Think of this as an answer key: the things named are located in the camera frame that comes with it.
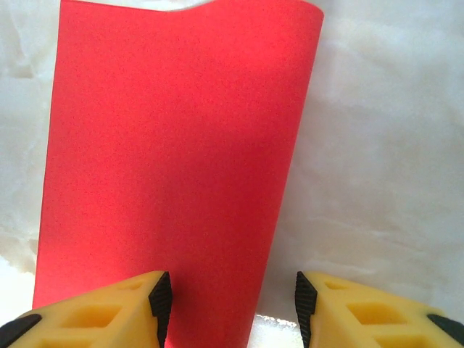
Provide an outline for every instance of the white surface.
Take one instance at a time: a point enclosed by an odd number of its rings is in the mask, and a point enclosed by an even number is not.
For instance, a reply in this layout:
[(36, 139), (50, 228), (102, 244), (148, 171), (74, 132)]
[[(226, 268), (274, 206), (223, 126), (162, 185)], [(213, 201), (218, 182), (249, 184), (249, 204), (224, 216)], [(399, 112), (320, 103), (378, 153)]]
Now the white surface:
[[(464, 320), (464, 2), (315, 3), (326, 21), (259, 311), (294, 320), (308, 269)], [(0, 323), (30, 306), (58, 6), (0, 0)], [(295, 334), (257, 318), (250, 345)]]

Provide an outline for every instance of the black rubber pad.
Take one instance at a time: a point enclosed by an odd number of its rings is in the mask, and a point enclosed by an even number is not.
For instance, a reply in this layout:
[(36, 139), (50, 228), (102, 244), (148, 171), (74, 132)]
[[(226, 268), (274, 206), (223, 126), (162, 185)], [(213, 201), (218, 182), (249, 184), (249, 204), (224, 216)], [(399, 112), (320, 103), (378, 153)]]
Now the black rubber pad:
[(303, 272), (297, 274), (295, 288), (295, 308), (297, 309), (299, 330), (303, 338), (303, 347), (309, 348), (311, 342), (310, 318), (316, 311), (318, 291), (305, 277)]
[(427, 317), (464, 347), (464, 325), (462, 323), (437, 314), (429, 314)]
[(31, 314), (3, 325), (0, 328), (0, 348), (9, 347), (41, 320), (41, 315)]
[(173, 290), (171, 289), (171, 280), (168, 272), (165, 272), (154, 286), (148, 296), (152, 314), (158, 319), (158, 342), (161, 348), (164, 348), (167, 337), (167, 326), (173, 306)]

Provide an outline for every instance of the white fabric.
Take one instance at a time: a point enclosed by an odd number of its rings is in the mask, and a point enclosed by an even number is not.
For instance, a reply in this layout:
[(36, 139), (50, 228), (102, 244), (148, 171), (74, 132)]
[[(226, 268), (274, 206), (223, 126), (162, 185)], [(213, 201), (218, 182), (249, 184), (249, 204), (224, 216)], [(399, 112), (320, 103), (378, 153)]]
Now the white fabric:
[[(464, 2), (315, 3), (326, 20), (258, 311), (295, 321), (296, 271), (319, 270), (464, 321)], [(0, 0), (0, 324), (31, 304), (58, 9)], [(300, 344), (256, 318), (251, 347)]]

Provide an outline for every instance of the red foam sheet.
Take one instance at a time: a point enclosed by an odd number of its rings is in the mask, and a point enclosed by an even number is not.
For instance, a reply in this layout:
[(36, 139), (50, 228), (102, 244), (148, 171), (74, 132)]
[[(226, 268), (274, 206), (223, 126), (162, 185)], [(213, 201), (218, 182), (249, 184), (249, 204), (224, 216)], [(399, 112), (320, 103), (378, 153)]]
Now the red foam sheet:
[(169, 270), (167, 347), (245, 347), (322, 12), (60, 11), (34, 307)]

